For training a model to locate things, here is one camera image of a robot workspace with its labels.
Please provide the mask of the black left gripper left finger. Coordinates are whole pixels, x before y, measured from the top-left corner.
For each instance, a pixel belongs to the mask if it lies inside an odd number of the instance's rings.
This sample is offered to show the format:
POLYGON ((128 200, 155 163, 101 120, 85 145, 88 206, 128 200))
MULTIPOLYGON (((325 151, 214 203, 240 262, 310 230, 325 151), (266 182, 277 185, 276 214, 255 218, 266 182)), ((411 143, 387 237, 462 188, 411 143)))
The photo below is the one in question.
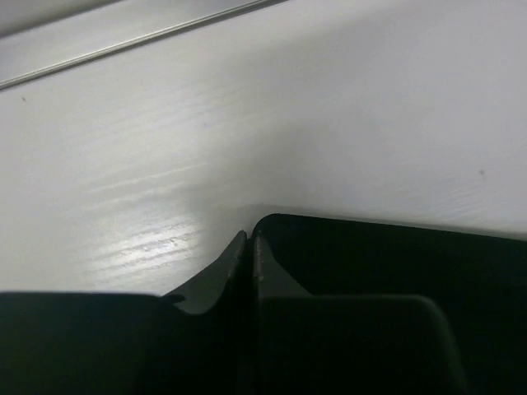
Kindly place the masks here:
POLYGON ((246 243, 163 296, 2 293, 2 393, 233 393, 246 243))

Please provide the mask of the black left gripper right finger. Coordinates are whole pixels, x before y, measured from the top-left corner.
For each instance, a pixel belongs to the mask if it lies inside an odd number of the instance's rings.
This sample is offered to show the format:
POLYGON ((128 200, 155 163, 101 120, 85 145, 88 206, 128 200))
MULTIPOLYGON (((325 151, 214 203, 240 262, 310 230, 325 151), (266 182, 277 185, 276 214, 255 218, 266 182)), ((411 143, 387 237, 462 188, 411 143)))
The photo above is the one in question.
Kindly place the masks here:
POLYGON ((283 214, 253 239, 258 393, 525 393, 523 240, 283 214))

